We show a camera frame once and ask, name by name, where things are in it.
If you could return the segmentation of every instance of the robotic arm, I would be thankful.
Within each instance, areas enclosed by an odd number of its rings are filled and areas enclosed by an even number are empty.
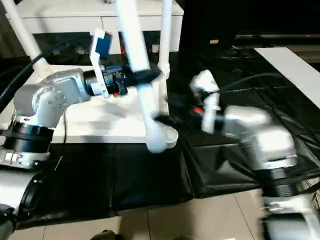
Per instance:
[[[320,240],[319,214],[311,196],[300,194],[300,186],[288,183],[287,170],[297,165],[290,132],[274,125],[271,117],[255,107],[218,107],[218,88],[209,71],[201,72],[190,85],[204,99],[202,130],[221,131],[240,141],[262,188],[265,217],[261,220],[266,240]]]

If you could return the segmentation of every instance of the black cloth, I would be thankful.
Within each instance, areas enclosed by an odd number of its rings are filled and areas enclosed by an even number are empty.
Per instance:
[[[254,51],[211,57],[173,53],[170,68],[168,97],[184,95],[191,102],[189,83],[201,70],[209,69],[221,87],[255,73],[277,72]],[[261,108],[292,133],[298,153],[292,182],[320,175],[320,110],[288,80],[255,79],[221,93],[221,101]],[[52,144],[50,152],[43,198],[19,219],[20,229],[108,218],[259,187],[239,143],[219,133],[181,130],[177,146],[161,154],[151,154],[144,144],[93,143]]]

